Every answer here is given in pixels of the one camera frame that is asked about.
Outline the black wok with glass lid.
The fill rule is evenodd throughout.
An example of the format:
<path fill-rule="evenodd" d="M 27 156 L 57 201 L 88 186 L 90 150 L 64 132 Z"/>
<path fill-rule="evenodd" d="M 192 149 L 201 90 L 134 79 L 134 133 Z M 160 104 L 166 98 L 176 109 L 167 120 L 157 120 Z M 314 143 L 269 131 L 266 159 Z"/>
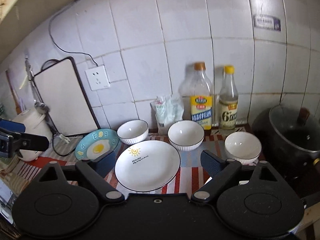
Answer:
<path fill-rule="evenodd" d="M 319 193 L 319 120 L 307 108 L 268 108 L 251 129 L 265 160 L 300 198 Z"/>

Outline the white sun plate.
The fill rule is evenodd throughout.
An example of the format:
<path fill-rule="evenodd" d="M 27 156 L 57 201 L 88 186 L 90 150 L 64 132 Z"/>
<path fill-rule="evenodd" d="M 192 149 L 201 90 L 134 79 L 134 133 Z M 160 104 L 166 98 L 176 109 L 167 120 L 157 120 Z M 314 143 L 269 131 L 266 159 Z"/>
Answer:
<path fill-rule="evenodd" d="M 181 157 L 172 145 L 159 140 L 136 143 L 118 157 L 114 173 L 119 183 L 135 192 L 151 192 L 171 182 Z"/>

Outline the white rice cooker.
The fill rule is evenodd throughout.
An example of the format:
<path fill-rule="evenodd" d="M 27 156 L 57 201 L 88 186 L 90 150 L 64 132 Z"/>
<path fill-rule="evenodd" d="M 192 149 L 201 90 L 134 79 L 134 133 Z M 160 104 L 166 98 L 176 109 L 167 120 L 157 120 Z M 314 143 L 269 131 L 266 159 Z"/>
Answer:
<path fill-rule="evenodd" d="M 44 114 L 40 114 L 35 108 L 31 108 L 20 113 L 12 121 L 24 124 L 25 133 L 44 136 L 51 142 L 52 132 L 45 121 L 45 117 Z M 36 160 L 42 152 L 20 150 L 20 154 L 22 161 L 33 161 Z"/>

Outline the white cutting board black rim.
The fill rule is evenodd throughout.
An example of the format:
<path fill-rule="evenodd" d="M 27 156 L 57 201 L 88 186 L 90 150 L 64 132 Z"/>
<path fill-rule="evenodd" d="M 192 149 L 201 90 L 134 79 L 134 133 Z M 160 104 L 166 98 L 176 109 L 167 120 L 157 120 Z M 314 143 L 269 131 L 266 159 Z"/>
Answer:
<path fill-rule="evenodd" d="M 37 73 L 34 82 L 58 133 L 71 136 L 100 128 L 71 56 Z"/>

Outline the white vinegar bottle yellow cap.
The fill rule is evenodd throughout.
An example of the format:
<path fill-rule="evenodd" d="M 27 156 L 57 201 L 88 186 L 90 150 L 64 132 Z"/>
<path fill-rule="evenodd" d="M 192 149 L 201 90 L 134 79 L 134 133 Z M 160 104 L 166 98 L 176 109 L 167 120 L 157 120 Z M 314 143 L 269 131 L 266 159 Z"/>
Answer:
<path fill-rule="evenodd" d="M 221 129 L 235 129 L 238 113 L 238 90 L 234 80 L 234 66 L 223 68 L 224 76 L 219 94 L 219 127 Z"/>

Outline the striped red white table mat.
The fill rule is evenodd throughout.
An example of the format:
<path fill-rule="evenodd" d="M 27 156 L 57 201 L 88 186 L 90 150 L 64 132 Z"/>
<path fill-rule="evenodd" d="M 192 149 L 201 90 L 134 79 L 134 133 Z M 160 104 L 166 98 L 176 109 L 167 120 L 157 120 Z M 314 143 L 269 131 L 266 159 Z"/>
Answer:
<path fill-rule="evenodd" d="M 82 137 L 83 136 L 71 137 L 69 144 L 55 138 L 54 147 L 59 153 L 68 153 L 75 148 Z M 191 194 L 204 185 L 209 178 L 208 173 L 202 168 L 200 163 L 202 150 L 209 150 L 221 159 L 225 159 L 225 138 L 226 136 L 222 135 L 218 129 L 214 129 L 211 135 L 204 137 L 202 144 L 197 149 L 190 152 L 180 151 L 181 167 L 176 177 L 162 188 L 147 192 L 146 194 L 187 193 L 190 197 Z M 146 140 L 159 140 L 169 143 L 168 136 L 157 133 L 149 133 Z M 115 151 L 116 158 L 127 148 L 128 145 L 120 141 Z M 46 152 L 42 153 L 38 159 L 34 161 L 24 162 L 18 157 L 11 159 L 1 158 L 1 201 L 5 204 L 9 203 L 9 199 L 14 196 L 14 193 L 20 193 L 40 172 L 41 168 L 50 161 L 57 161 L 62 166 L 66 166 L 74 165 L 77 159 L 74 154 L 67 157 L 58 156 L 52 150 L 51 145 Z M 119 184 L 113 170 L 107 174 L 105 180 L 123 193 L 126 198 L 129 193 L 134 193 L 134 191 L 130 191 Z"/>

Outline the cooking wine bottle yellow label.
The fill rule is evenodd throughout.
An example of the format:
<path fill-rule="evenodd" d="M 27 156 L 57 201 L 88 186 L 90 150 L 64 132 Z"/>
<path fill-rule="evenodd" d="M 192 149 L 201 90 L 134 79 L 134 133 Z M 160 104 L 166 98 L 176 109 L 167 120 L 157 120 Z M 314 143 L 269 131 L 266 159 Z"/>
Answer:
<path fill-rule="evenodd" d="M 206 134 L 212 130 L 213 85 L 206 74 L 206 64 L 195 62 L 187 68 L 185 80 L 179 88 L 181 96 L 189 99 L 190 119 L 198 123 Z"/>

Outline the purple wall sticker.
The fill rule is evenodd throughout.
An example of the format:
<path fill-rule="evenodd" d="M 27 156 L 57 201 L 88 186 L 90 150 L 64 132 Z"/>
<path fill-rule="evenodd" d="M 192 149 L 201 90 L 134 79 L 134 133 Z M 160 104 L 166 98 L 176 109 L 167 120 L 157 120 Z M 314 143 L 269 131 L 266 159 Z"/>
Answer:
<path fill-rule="evenodd" d="M 255 14 L 253 15 L 253 23 L 255 28 L 281 31 L 281 21 L 274 16 Z"/>

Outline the white plastic salt bag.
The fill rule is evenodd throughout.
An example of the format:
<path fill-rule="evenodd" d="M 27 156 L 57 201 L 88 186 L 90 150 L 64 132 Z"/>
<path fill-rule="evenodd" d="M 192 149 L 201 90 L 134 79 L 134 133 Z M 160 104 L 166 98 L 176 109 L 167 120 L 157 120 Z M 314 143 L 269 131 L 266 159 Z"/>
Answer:
<path fill-rule="evenodd" d="M 155 111 L 160 135 L 167 135 L 169 128 L 183 119 L 184 104 L 179 94 L 158 96 L 151 102 L 151 107 Z"/>

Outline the white ribbed bowl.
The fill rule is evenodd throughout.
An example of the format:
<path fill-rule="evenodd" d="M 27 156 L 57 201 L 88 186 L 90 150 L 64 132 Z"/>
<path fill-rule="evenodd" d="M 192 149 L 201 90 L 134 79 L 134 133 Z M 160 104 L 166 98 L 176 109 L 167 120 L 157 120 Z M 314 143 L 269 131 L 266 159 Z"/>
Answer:
<path fill-rule="evenodd" d="M 261 142 L 248 132 L 234 132 L 225 139 L 225 153 L 228 159 L 234 159 L 242 165 L 254 163 L 261 154 Z"/>
<path fill-rule="evenodd" d="M 122 124 L 117 130 L 117 136 L 127 145 L 133 145 L 146 139 L 149 133 L 148 123 L 144 120 L 131 120 Z"/>
<path fill-rule="evenodd" d="M 179 151 L 192 151 L 204 140 L 204 129 L 191 120 L 182 120 L 172 124 L 168 130 L 172 146 Z"/>

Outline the metal ladle hanging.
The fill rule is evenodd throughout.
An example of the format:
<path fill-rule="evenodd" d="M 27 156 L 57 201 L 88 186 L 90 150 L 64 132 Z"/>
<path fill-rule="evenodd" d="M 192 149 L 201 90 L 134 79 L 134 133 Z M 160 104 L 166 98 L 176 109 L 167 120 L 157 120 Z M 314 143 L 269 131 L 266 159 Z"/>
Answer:
<path fill-rule="evenodd" d="M 31 85 L 31 92 L 34 98 L 34 107 L 40 114 L 47 114 L 49 112 L 49 107 L 40 99 L 38 90 L 34 82 L 34 74 L 27 56 L 25 57 L 25 68 L 27 72 L 28 81 Z"/>

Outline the blue egg plate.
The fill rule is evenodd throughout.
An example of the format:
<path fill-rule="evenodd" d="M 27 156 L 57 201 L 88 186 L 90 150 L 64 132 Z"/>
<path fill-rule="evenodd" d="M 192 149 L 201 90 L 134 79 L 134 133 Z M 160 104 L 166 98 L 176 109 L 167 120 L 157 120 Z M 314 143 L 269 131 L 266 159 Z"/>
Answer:
<path fill-rule="evenodd" d="M 116 131 L 103 128 L 84 136 L 75 148 L 77 160 L 94 160 L 114 151 L 119 143 Z"/>

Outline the white wall socket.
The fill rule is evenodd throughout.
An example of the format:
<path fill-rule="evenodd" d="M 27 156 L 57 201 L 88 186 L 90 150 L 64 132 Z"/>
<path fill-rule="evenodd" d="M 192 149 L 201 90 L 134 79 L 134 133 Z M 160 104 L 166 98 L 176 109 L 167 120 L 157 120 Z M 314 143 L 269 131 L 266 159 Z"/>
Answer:
<path fill-rule="evenodd" d="M 107 89 L 110 87 L 110 82 L 104 65 L 87 69 L 85 70 L 85 74 L 92 91 Z"/>

